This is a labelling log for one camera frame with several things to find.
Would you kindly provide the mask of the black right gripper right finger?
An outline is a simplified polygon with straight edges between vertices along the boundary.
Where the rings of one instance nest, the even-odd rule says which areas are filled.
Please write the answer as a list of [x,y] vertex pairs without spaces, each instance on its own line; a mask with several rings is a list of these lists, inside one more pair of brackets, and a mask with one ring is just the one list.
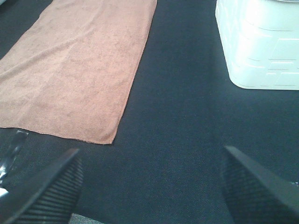
[[221,152],[220,185],[236,224],[297,224],[299,184],[289,182],[233,146]]

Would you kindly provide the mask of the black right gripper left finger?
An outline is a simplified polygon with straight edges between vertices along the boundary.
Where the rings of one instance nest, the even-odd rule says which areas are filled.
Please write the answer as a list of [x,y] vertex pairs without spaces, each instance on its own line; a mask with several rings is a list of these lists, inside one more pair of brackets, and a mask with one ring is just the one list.
[[79,149],[69,149],[0,198],[2,224],[67,224],[83,184]]

